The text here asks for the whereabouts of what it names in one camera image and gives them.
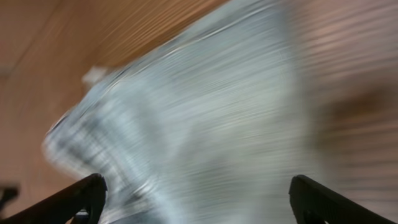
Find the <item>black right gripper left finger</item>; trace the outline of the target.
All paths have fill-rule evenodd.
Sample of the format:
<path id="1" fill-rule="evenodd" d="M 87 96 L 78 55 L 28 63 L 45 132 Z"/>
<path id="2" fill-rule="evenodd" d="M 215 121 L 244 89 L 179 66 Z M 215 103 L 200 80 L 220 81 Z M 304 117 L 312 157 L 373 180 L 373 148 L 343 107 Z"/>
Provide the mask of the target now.
<path id="1" fill-rule="evenodd" d="M 91 174 L 1 223 L 97 224 L 104 209 L 107 185 L 100 174 Z"/>

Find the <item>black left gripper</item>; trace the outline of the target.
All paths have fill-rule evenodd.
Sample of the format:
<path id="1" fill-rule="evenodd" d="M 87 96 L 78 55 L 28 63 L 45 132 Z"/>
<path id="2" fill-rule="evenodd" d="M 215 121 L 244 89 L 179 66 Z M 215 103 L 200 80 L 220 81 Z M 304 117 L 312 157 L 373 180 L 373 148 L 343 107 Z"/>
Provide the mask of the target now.
<path id="1" fill-rule="evenodd" d="M 18 195 L 19 189 L 17 187 L 1 187 L 0 211 L 4 209 L 8 202 L 18 197 Z"/>

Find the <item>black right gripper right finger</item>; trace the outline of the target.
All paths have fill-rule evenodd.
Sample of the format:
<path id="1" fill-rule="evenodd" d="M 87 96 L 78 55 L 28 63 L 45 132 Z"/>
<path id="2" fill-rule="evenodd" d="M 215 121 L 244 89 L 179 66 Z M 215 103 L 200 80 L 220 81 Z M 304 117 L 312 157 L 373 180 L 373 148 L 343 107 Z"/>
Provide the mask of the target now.
<path id="1" fill-rule="evenodd" d="M 305 175 L 292 178 L 289 197 L 297 224 L 396 224 Z"/>

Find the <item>light blue denim shorts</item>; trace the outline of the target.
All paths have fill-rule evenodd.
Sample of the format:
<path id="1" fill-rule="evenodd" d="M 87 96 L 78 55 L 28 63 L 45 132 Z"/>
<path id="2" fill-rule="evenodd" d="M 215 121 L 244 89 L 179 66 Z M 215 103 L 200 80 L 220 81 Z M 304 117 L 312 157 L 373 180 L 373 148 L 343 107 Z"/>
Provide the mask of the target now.
<path id="1" fill-rule="evenodd" d="M 318 166 L 288 36 L 275 1 L 230 1 L 92 87 L 44 154 L 105 178 L 101 223 L 294 223 Z"/>

